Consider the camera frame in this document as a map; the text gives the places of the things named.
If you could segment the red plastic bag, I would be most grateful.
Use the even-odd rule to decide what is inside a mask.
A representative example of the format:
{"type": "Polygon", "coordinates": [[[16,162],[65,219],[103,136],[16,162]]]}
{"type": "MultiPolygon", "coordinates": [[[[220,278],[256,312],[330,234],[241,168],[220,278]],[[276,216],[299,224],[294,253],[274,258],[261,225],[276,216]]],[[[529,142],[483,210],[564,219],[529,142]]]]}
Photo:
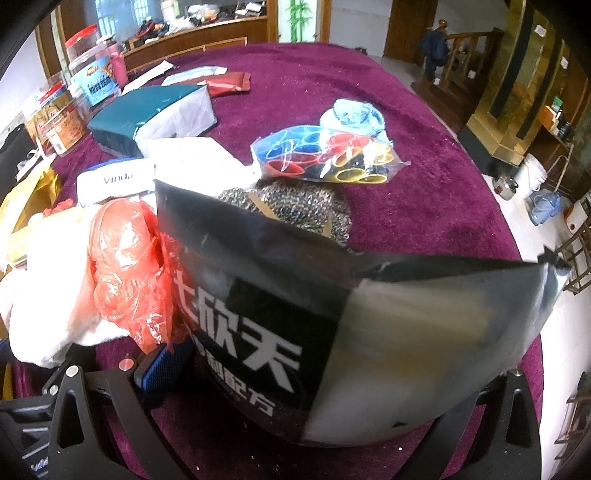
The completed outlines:
{"type": "Polygon", "coordinates": [[[186,340],[157,216],[148,204],[121,198],[102,205],[88,252],[102,319],[125,330],[145,354],[186,340]]]}

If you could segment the pink bottle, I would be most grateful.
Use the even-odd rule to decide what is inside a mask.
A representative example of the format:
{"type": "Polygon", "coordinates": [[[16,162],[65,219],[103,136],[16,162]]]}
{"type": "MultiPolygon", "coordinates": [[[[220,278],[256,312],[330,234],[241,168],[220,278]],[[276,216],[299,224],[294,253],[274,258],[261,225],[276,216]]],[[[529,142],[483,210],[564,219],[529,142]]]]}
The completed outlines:
{"type": "Polygon", "coordinates": [[[128,83],[127,70],[122,53],[119,51],[119,46],[113,43],[107,47],[110,56],[111,66],[113,69],[115,80],[119,87],[123,89],[128,83]]]}

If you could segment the teal tissue box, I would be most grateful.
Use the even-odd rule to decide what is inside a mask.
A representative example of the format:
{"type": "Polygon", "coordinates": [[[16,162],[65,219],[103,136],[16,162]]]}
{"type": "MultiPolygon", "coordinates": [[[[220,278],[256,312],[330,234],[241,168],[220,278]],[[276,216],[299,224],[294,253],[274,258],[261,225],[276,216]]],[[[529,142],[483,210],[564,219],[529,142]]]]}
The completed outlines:
{"type": "Polygon", "coordinates": [[[197,137],[217,124],[204,85],[149,86],[121,95],[94,115],[88,129],[116,156],[139,158],[152,139],[197,137]]]}

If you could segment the wooden cabinet counter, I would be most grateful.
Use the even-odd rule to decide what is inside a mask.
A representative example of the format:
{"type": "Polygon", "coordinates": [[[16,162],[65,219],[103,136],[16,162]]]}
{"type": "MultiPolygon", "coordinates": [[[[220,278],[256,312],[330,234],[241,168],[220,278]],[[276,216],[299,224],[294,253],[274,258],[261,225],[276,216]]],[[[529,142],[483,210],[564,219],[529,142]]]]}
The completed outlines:
{"type": "Polygon", "coordinates": [[[166,35],[123,54],[126,72],[134,75],[177,56],[228,45],[276,43],[276,20],[266,15],[215,22],[166,35]]]}

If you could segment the blue water jug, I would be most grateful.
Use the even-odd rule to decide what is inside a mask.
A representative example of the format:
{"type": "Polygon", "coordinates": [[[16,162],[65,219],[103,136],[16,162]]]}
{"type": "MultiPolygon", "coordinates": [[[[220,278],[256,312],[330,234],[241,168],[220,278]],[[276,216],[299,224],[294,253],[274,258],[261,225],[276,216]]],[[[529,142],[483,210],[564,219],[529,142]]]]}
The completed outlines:
{"type": "Polygon", "coordinates": [[[561,211],[561,196],[557,192],[541,190],[526,199],[526,209],[535,226],[544,224],[561,211]]]}

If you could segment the metal kettle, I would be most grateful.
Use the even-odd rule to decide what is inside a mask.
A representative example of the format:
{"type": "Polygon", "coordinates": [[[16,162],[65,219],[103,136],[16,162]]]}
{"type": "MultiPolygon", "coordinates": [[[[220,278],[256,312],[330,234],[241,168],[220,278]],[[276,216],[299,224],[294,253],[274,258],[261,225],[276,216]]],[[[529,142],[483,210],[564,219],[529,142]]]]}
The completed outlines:
{"type": "Polygon", "coordinates": [[[511,200],[517,193],[518,183],[507,174],[501,174],[493,180],[493,191],[503,200],[511,200]]]}

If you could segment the dark red packet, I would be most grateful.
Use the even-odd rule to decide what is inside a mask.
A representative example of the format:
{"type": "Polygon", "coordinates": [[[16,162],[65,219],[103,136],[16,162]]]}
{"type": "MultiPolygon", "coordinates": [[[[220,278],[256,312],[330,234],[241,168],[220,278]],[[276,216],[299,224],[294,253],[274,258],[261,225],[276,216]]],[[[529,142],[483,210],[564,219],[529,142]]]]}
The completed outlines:
{"type": "Polygon", "coordinates": [[[205,85],[212,98],[247,93],[250,90],[250,74],[246,72],[228,72],[205,76],[199,79],[197,84],[205,85]]]}

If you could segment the white blue tissue pack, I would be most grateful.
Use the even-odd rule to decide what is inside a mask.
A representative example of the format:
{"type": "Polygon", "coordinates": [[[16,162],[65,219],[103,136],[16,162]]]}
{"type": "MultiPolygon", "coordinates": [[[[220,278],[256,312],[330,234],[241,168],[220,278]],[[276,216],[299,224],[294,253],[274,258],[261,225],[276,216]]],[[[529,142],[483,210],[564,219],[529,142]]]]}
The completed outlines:
{"type": "Polygon", "coordinates": [[[145,158],[115,158],[78,175],[77,202],[82,207],[154,189],[154,164],[145,158]]]}

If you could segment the wooden stair railing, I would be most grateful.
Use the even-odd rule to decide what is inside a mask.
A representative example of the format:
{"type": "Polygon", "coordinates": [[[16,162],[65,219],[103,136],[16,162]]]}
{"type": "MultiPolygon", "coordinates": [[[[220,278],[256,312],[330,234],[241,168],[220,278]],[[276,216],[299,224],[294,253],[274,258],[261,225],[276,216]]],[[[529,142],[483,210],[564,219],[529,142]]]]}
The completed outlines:
{"type": "Polygon", "coordinates": [[[411,84],[414,92],[455,134],[459,134],[483,97],[504,31],[465,32],[447,36],[449,55],[432,82],[411,84]]]}

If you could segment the white cloth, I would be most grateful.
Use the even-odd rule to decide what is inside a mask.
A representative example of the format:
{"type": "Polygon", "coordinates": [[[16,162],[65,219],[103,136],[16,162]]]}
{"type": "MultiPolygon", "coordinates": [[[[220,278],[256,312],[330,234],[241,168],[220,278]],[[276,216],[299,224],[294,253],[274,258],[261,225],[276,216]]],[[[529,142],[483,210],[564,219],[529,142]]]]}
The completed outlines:
{"type": "Polygon", "coordinates": [[[242,164],[208,137],[151,139],[139,149],[154,164],[156,180],[213,198],[252,188],[262,178],[259,164],[242,164]]]}

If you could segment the purple velvet tablecloth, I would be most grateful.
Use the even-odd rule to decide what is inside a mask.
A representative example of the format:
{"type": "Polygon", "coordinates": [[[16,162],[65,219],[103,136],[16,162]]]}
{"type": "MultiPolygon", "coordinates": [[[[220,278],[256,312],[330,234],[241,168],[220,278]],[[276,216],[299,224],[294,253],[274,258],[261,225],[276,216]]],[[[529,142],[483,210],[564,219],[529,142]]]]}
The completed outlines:
{"type": "MultiPolygon", "coordinates": [[[[249,144],[291,123],[311,123],[339,97],[373,103],[411,165],[381,186],[341,186],[351,211],[349,246],[410,254],[516,261],[520,255],[500,208],[475,164],[427,106],[369,57],[329,44],[252,44],[174,59],[181,71],[221,65],[252,75],[248,94],[214,101],[213,138],[239,159],[249,144]]],[[[521,362],[535,406],[542,409],[542,344],[521,362]]],[[[428,431],[421,426],[367,447],[298,447],[256,427],[233,405],[200,361],[191,341],[164,349],[151,393],[151,415],[193,479],[388,479],[428,431]]],[[[444,477],[457,470],[465,438],[444,477]]]]}

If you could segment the gold cardboard tray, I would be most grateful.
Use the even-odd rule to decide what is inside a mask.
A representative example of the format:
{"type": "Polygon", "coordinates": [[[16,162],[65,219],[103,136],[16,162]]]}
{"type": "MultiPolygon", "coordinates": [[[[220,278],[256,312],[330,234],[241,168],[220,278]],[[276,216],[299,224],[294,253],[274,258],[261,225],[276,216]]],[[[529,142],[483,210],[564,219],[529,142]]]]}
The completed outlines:
{"type": "Polygon", "coordinates": [[[60,190],[53,168],[41,162],[6,195],[1,204],[1,275],[10,264],[10,236],[26,227],[34,214],[52,207],[60,190]]]}

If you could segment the blue label plastic jar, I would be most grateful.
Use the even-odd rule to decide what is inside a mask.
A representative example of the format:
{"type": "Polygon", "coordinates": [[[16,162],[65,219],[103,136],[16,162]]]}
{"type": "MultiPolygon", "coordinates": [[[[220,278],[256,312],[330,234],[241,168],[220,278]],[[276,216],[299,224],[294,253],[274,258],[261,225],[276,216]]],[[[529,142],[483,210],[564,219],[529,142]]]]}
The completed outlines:
{"type": "Polygon", "coordinates": [[[99,44],[69,63],[72,82],[82,90],[91,108],[111,101],[120,94],[107,48],[99,44]]]}

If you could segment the light blue knitted cloth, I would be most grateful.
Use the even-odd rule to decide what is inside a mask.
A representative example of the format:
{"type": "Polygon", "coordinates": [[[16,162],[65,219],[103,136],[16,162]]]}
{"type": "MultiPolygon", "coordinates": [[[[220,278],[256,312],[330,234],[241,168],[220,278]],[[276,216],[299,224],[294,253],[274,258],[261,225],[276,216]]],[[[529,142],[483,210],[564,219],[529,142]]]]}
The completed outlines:
{"type": "Polygon", "coordinates": [[[386,139],[384,115],[373,105],[352,99],[339,98],[322,114],[320,125],[377,139],[386,139]]]}

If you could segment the white paper strip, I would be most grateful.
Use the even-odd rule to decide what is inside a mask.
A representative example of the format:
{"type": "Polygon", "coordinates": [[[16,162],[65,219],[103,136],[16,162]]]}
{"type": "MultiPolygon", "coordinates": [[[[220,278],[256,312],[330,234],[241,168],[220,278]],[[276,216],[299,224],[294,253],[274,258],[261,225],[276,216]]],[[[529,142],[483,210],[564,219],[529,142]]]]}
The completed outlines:
{"type": "Polygon", "coordinates": [[[144,72],[143,74],[139,75],[137,78],[135,78],[134,80],[130,81],[123,89],[122,94],[125,95],[133,90],[136,90],[138,88],[141,88],[142,86],[144,86],[146,83],[148,83],[149,81],[165,74],[166,72],[168,72],[169,70],[173,69],[174,65],[171,64],[170,62],[168,62],[167,60],[164,60],[162,62],[160,62],[159,64],[157,64],[156,66],[150,68],[149,70],[147,70],[146,72],[144,72]]]}

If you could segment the black silver snack bag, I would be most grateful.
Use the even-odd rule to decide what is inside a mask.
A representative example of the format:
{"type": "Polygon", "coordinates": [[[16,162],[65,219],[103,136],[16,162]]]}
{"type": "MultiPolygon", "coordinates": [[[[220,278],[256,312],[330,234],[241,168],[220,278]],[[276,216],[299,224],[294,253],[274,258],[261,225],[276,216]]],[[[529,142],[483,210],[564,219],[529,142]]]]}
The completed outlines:
{"type": "Polygon", "coordinates": [[[155,185],[176,308],[222,389],[311,445],[389,440],[515,367],[569,265],[356,252],[197,192],[155,185]]]}

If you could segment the blue white flat packet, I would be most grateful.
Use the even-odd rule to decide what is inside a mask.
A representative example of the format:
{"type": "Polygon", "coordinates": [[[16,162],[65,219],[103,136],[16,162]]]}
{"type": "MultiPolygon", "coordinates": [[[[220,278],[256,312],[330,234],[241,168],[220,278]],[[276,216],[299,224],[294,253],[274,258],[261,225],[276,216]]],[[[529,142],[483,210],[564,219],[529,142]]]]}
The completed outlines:
{"type": "Polygon", "coordinates": [[[163,80],[161,85],[169,86],[174,84],[180,84],[182,82],[197,80],[202,77],[222,75],[226,72],[228,72],[228,68],[222,66],[200,66],[190,70],[186,70],[184,72],[167,76],[163,80]]]}

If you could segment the white plastic bucket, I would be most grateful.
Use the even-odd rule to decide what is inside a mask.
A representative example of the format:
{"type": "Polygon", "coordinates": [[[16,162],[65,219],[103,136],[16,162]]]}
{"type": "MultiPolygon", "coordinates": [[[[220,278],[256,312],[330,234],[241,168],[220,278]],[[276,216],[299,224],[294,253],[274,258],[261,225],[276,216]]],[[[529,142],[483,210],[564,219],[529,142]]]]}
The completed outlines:
{"type": "Polygon", "coordinates": [[[547,178],[548,173],[544,166],[534,155],[528,153],[514,176],[518,184],[517,192],[528,196],[532,192],[539,191],[547,178]]]}

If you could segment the red lid clear jar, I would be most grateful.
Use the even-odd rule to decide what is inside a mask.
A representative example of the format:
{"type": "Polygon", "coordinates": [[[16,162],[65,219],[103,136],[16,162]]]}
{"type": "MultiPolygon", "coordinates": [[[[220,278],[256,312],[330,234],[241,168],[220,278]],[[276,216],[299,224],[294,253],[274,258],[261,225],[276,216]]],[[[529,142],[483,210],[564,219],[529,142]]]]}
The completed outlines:
{"type": "Polygon", "coordinates": [[[94,48],[97,45],[99,39],[99,29],[96,24],[89,25],[65,42],[66,55],[68,62],[71,63],[88,50],[94,48]]]}

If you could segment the brown label snack jar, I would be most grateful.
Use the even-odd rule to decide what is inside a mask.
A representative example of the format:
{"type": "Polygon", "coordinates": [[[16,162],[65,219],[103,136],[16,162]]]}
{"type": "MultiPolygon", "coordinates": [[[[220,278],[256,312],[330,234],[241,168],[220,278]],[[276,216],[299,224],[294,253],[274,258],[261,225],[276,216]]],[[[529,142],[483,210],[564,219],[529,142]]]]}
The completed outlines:
{"type": "Polygon", "coordinates": [[[33,124],[39,140],[64,155],[86,135],[88,118],[84,94],[72,94],[64,81],[58,81],[41,95],[33,124]]]}

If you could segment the bag of coloured rings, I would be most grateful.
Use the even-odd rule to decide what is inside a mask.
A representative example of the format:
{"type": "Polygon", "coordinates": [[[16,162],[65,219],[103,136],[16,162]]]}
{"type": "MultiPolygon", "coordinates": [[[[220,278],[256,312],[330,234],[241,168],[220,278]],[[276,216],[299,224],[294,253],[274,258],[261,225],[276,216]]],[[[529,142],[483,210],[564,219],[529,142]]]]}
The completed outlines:
{"type": "Polygon", "coordinates": [[[256,139],[250,152],[264,178],[308,182],[380,185],[410,165],[389,141],[319,125],[297,125],[256,139]]]}

